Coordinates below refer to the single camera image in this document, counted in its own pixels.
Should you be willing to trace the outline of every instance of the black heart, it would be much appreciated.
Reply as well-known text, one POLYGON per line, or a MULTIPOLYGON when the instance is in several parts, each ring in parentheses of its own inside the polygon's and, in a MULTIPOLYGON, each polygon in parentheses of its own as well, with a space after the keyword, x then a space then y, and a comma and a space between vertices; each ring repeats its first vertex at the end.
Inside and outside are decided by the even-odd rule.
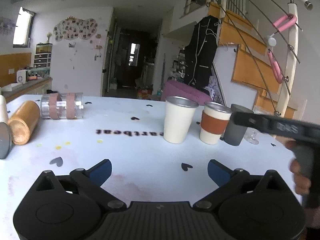
POLYGON ((56 164, 58 167, 63 165, 63 160, 61 157, 57 157, 49 162, 49 164, 56 164))
POLYGON ((193 168, 190 164, 186 164, 186 163, 181 163, 181 168, 184 171, 188 171, 188 168, 193 168))

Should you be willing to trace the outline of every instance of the wooden backsplash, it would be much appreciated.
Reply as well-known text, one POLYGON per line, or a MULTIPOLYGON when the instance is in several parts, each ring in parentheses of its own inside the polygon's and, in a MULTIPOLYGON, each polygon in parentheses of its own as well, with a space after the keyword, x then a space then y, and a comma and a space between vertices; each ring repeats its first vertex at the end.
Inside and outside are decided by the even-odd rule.
POLYGON ((17 70, 31 63, 31 52, 0 55, 0 87, 16 82, 17 70))

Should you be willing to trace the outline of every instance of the orange wooden bottle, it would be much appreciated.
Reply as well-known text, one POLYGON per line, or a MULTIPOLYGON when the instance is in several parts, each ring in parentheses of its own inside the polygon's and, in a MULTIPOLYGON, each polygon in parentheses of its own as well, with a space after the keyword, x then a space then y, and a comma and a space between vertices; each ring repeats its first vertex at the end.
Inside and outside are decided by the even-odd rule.
POLYGON ((12 132, 12 141, 17 145, 26 144, 40 118, 40 109, 36 102, 24 102, 8 120, 12 132))

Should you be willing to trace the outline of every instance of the human hand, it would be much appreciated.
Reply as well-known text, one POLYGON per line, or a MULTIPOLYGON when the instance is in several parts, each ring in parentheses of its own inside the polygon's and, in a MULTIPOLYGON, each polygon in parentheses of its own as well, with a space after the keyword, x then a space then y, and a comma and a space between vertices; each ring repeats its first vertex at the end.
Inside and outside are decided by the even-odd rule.
MULTIPOLYGON (((295 141, 287 141, 285 147, 289 150, 293 150, 296 146, 295 141)), ((310 179, 301 175, 301 167, 296 159, 294 159, 290 165, 290 171, 293 173, 293 181, 295 185, 295 192, 299 195, 309 194, 309 189, 311 187, 310 179)))

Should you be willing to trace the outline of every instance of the purple chair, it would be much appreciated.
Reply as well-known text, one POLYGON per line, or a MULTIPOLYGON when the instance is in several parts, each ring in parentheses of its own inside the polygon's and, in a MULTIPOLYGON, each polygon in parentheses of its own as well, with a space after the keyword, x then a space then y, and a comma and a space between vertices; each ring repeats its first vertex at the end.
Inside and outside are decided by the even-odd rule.
POLYGON ((188 98, 192 101, 197 102, 200 106, 204 106, 205 102, 212 101, 209 95, 174 80, 168 80, 164 84, 161 101, 165 101, 165 98, 168 96, 179 96, 188 98))

